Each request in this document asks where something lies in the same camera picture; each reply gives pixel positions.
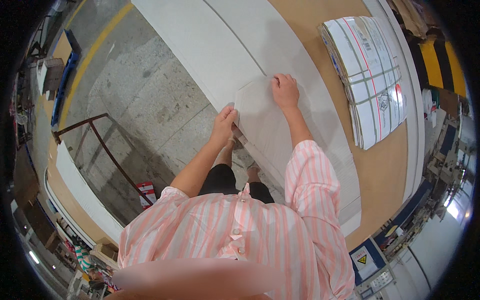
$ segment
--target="black shorts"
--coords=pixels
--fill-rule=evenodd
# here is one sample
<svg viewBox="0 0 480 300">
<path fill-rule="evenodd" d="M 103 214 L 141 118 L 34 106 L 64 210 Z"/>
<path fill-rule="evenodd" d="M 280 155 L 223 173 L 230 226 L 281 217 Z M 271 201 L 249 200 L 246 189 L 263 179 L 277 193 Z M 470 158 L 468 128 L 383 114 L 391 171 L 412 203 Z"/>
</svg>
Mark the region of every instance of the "black shorts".
<svg viewBox="0 0 480 300">
<path fill-rule="evenodd" d="M 237 180 L 235 179 L 232 169 L 226 164 L 219 164 L 208 172 L 207 178 L 198 195 L 212 193 L 222 193 L 224 195 L 238 194 L 240 191 L 235 187 L 236 183 Z M 250 183 L 250 196 L 265 204 L 275 203 L 267 186 L 261 182 Z"/>
</svg>

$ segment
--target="barcode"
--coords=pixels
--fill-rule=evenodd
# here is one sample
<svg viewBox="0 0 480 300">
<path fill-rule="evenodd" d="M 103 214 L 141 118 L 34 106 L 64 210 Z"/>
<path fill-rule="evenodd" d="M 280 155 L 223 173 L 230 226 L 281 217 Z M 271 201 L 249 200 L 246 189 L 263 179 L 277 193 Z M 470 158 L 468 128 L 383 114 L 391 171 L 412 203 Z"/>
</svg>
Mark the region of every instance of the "barcode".
<svg viewBox="0 0 480 300">
<path fill-rule="evenodd" d="M 365 47 L 365 50 L 367 51 L 370 51 L 372 48 L 370 47 L 370 44 L 368 43 L 368 39 L 366 39 L 364 36 L 363 36 L 363 33 L 361 31 L 357 31 L 359 37 L 361 38 L 362 40 L 362 44 L 363 46 Z"/>
</svg>

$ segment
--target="fluorescent light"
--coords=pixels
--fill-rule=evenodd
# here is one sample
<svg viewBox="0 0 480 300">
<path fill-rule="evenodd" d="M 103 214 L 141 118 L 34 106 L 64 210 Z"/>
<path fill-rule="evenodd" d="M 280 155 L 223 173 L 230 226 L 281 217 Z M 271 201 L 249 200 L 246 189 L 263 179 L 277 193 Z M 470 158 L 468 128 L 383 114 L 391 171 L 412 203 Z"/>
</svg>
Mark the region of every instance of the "fluorescent light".
<svg viewBox="0 0 480 300">
<path fill-rule="evenodd" d="M 38 259 L 37 259 L 37 257 L 35 256 L 35 254 L 33 254 L 33 252 L 31 252 L 31 251 L 30 251 L 29 253 L 30 253 L 30 256 L 33 258 L 33 260 L 34 260 L 37 264 L 39 264 L 40 262 L 38 261 Z"/>
<path fill-rule="evenodd" d="M 458 216 L 458 209 L 455 207 L 455 205 L 449 205 L 447 207 L 447 211 L 454 217 Z"/>
</svg>

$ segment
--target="red and white box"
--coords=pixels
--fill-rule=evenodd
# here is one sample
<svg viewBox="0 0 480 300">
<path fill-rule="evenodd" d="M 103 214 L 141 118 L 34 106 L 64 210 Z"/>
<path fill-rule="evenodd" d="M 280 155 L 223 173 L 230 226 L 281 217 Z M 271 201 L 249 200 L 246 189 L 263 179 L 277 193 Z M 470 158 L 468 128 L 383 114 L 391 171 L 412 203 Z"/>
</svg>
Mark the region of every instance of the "red and white box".
<svg viewBox="0 0 480 300">
<path fill-rule="evenodd" d="M 137 188 L 147 196 L 148 200 L 152 203 L 156 202 L 155 190 L 153 189 L 153 183 L 151 181 L 137 183 Z M 140 204 L 145 209 L 151 207 L 151 205 L 145 201 L 145 199 L 141 196 L 140 197 Z"/>
</svg>

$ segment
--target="green striped clothing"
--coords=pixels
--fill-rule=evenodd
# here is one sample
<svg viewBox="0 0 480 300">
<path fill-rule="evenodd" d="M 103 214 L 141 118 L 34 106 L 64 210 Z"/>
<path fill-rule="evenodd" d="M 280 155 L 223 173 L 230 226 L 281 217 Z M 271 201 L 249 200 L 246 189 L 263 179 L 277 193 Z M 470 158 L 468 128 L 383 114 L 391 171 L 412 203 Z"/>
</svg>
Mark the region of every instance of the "green striped clothing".
<svg viewBox="0 0 480 300">
<path fill-rule="evenodd" d="M 88 274 L 88 272 L 92 269 L 94 269 L 94 266 L 89 261 L 89 254 L 88 251 L 81 247 L 81 246 L 75 246 L 75 254 L 77 255 L 77 260 L 78 263 L 80 264 L 80 267 L 82 267 L 82 270 Z"/>
</svg>

